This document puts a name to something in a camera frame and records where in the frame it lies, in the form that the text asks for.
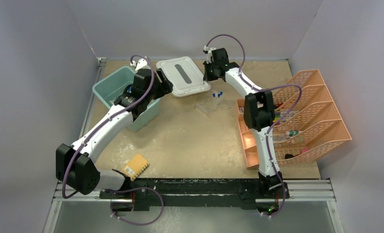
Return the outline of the white plastic bin lid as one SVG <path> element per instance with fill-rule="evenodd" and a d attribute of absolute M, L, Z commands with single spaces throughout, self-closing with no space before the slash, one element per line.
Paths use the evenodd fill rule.
<path fill-rule="evenodd" d="M 156 63 L 167 79 L 173 84 L 172 94 L 182 98 L 209 91 L 211 85 L 203 80 L 203 73 L 187 56 L 162 60 Z"/>

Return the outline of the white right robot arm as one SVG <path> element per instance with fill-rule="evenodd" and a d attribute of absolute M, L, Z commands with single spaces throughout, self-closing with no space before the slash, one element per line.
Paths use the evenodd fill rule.
<path fill-rule="evenodd" d="M 272 92 L 257 86 L 237 63 L 230 62 L 225 48 L 205 46 L 203 51 L 207 55 L 203 62 L 203 80 L 211 82 L 222 79 L 244 98 L 243 119 L 255 139 L 259 158 L 258 174 L 261 182 L 258 190 L 263 197 L 269 198 L 277 192 L 282 179 L 272 141 L 271 126 L 275 119 Z"/>

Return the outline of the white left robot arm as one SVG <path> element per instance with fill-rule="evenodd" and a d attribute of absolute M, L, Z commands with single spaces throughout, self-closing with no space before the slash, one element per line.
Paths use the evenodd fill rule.
<path fill-rule="evenodd" d="M 122 84 L 110 98 L 113 103 L 105 116 L 77 141 L 56 149 L 55 176 L 62 182 L 64 198 L 71 198 L 65 193 L 67 186 L 82 195 L 100 188 L 111 189 L 120 199 L 129 196 L 131 186 L 125 182 L 129 178 L 125 171 L 100 171 L 95 163 L 123 129 L 132 125 L 141 128 L 153 119 L 158 100 L 173 90 L 160 68 L 145 66 L 129 74 L 131 81 Z"/>

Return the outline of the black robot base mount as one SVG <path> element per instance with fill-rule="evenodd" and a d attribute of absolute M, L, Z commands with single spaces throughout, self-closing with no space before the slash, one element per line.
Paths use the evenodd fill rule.
<path fill-rule="evenodd" d="M 268 189 L 259 178 L 138 178 L 125 181 L 117 191 L 103 190 L 101 199 L 114 201 L 114 211 L 121 211 L 118 200 L 128 200 L 134 211 L 152 206 L 164 207 L 239 207 L 271 214 L 282 198 L 289 198 L 288 185 Z"/>

